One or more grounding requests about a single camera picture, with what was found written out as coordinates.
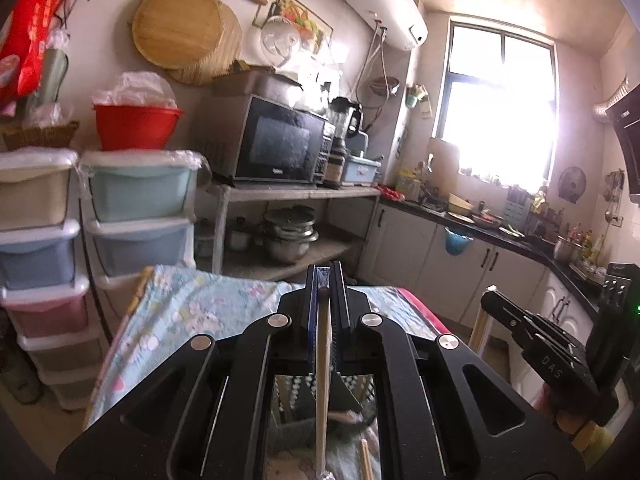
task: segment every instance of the black electronic device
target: black electronic device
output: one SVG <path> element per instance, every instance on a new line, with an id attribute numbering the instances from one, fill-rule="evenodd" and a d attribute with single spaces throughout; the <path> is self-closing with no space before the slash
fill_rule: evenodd
<path id="1" fill-rule="evenodd" d="M 373 313 L 340 264 L 241 335 L 198 335 L 71 443 L 69 480 L 262 478 L 275 374 L 314 372 L 318 297 L 330 295 L 332 362 L 374 378 L 384 480 L 573 480 L 580 454 L 455 336 L 427 340 Z"/>
<path id="2" fill-rule="evenodd" d="M 610 264 L 598 300 L 598 319 L 586 345 L 553 320 L 532 314 L 494 286 L 482 309 L 511 330 L 523 359 L 551 388 L 555 409 L 604 426 L 618 408 L 614 389 L 640 340 L 640 269 Z"/>

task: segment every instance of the microwave window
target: microwave window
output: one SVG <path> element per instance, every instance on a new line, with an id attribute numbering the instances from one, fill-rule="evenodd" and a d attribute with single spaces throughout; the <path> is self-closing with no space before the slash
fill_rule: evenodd
<path id="1" fill-rule="evenodd" d="M 262 116 L 255 128 L 249 161 L 272 168 L 300 167 L 307 157 L 310 138 L 306 128 Z"/>

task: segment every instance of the microwave door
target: microwave door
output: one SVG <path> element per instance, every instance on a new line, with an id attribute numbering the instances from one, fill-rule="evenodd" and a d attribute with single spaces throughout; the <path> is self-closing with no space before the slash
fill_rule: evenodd
<path id="1" fill-rule="evenodd" d="M 323 131 L 321 118 L 254 96 L 236 179 L 311 182 Z"/>

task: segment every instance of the silver screw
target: silver screw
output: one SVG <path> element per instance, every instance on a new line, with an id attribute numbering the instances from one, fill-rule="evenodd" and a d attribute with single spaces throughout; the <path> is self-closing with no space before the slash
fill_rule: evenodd
<path id="1" fill-rule="evenodd" d="M 365 314 L 362 316 L 362 324 L 366 326 L 379 326 L 382 324 L 382 316 L 378 314 Z"/>
<path id="2" fill-rule="evenodd" d="M 197 335 L 191 340 L 191 348 L 194 350 L 206 350 L 211 346 L 211 339 L 205 335 Z"/>
<path id="3" fill-rule="evenodd" d="M 438 339 L 438 342 L 440 343 L 440 346 L 442 346 L 443 348 L 446 348 L 447 350 L 453 350 L 454 348 L 458 348 L 458 345 L 460 344 L 460 341 L 458 341 L 458 338 L 451 334 L 445 334 L 440 336 L 440 339 Z"/>
<path id="4" fill-rule="evenodd" d="M 289 317 L 284 314 L 273 314 L 273 316 L 269 316 L 267 323 L 269 323 L 274 328 L 280 328 L 281 326 L 285 326 L 289 322 Z"/>

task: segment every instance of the round wooden cutting board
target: round wooden cutting board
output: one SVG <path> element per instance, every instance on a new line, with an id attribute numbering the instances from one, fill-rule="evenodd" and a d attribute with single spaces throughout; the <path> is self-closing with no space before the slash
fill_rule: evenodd
<path id="1" fill-rule="evenodd" d="M 133 42 L 146 60 L 167 69 L 187 68 L 220 43 L 216 0 L 143 0 L 133 18 Z"/>
<path id="2" fill-rule="evenodd" d="M 218 2 L 222 19 L 222 38 L 218 46 L 204 59 L 181 70 L 169 70 L 169 75 L 185 85 L 203 86 L 229 72 L 231 64 L 240 56 L 242 27 L 234 12 Z"/>

